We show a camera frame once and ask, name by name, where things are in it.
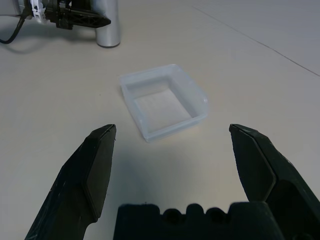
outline tabletop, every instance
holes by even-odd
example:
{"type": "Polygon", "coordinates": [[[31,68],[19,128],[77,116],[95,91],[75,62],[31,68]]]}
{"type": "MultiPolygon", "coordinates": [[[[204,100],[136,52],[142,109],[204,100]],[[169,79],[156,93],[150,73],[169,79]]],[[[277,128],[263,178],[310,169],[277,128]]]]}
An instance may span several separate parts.
{"type": "MultiPolygon", "coordinates": [[[[119,0],[122,38],[111,49],[96,45],[91,29],[33,20],[0,46],[1,239],[24,239],[62,165],[106,124],[117,128],[112,171],[102,216],[86,240],[112,239],[121,204],[185,213],[191,203],[227,212],[247,201],[230,124],[267,135],[320,197],[319,76],[212,16],[212,2],[119,0]],[[208,117],[147,143],[119,76],[168,64],[203,89],[208,117]]],[[[1,18],[5,38],[17,19],[1,18]]]]}

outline plastic box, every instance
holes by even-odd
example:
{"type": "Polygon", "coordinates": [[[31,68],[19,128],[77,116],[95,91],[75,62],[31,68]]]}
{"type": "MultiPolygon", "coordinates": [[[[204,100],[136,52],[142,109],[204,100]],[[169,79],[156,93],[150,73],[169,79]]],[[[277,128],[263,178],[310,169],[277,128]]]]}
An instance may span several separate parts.
{"type": "Polygon", "coordinates": [[[208,115],[205,93],[176,64],[123,75],[120,85],[147,142],[195,125],[208,115]]]}

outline white connector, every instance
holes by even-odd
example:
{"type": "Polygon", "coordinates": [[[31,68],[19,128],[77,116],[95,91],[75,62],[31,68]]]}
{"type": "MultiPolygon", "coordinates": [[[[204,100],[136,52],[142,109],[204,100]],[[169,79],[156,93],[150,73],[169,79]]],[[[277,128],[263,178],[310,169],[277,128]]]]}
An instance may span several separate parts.
{"type": "Polygon", "coordinates": [[[36,19],[36,21],[40,24],[46,24],[46,15],[45,15],[45,10],[46,8],[42,4],[41,0],[31,0],[31,5],[32,5],[32,12],[33,16],[36,19]]]}

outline black robotic component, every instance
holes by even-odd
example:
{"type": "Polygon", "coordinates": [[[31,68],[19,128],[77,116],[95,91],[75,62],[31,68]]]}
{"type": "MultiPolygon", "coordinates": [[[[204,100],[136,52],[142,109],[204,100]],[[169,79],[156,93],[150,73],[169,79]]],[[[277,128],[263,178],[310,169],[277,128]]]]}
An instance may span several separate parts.
{"type": "MultiPolygon", "coordinates": [[[[228,213],[191,204],[186,214],[152,204],[118,209],[114,240],[319,240],[320,202],[268,137],[230,125],[239,177],[249,202],[228,213]]],[[[82,240],[101,216],[116,127],[93,131],[60,170],[25,240],[82,240]]]]}
{"type": "Polygon", "coordinates": [[[90,0],[49,0],[44,13],[47,20],[61,29],[71,30],[73,25],[96,29],[111,23],[91,9],[90,0]]]}

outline silver cylindrical post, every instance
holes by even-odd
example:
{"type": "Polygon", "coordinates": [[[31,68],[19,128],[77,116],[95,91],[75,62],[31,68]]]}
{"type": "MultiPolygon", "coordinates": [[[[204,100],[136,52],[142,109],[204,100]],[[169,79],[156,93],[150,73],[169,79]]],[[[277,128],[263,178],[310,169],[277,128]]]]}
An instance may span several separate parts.
{"type": "Polygon", "coordinates": [[[92,8],[111,20],[111,24],[95,30],[96,43],[101,47],[115,47],[120,44],[118,0],[93,0],[92,8]]]}

